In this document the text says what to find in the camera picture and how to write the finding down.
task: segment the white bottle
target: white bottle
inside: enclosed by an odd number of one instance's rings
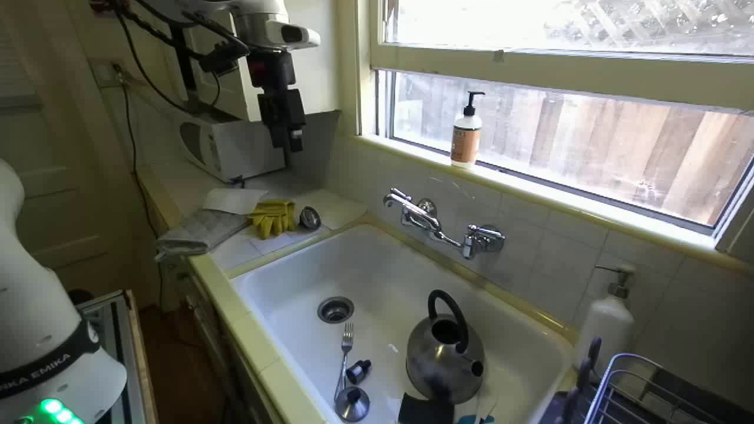
[[[481,140],[481,117],[475,108],[475,97],[483,97],[483,92],[470,92],[468,108],[453,122],[453,150],[451,157],[456,164],[475,164]]]
[[[610,284],[608,297],[591,302],[584,326],[580,329],[580,340],[576,344],[576,367],[580,367],[590,354],[591,341],[601,340],[600,357],[595,364],[596,374],[604,374],[610,364],[610,357],[627,348],[629,333],[635,326],[635,316],[625,304],[629,297],[627,281],[635,274],[635,268],[621,266],[610,270],[615,270],[621,277]]]

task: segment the sink drain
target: sink drain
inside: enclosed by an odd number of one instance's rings
[[[327,297],[316,308],[316,316],[326,323],[345,323],[353,316],[353,302],[346,297]]]

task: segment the window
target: window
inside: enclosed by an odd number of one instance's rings
[[[451,148],[470,89],[481,164],[717,234],[749,189],[754,3],[385,0],[379,135]]]

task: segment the kettle handle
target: kettle handle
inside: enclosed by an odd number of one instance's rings
[[[461,341],[457,341],[457,346],[456,346],[456,350],[457,354],[464,354],[468,350],[468,346],[470,346],[470,328],[468,328],[468,317],[464,317],[464,314],[463,314],[463,308],[456,304],[456,300],[448,295],[448,291],[444,291],[444,289],[431,289],[430,291],[430,320],[435,320],[438,314],[437,314],[437,300],[444,300],[446,304],[448,304],[448,308],[453,311],[453,317],[457,320],[457,328],[461,328]]]

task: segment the dish rack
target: dish rack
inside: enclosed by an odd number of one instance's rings
[[[588,412],[588,424],[740,424],[754,415],[704,392],[663,364],[613,356]]]

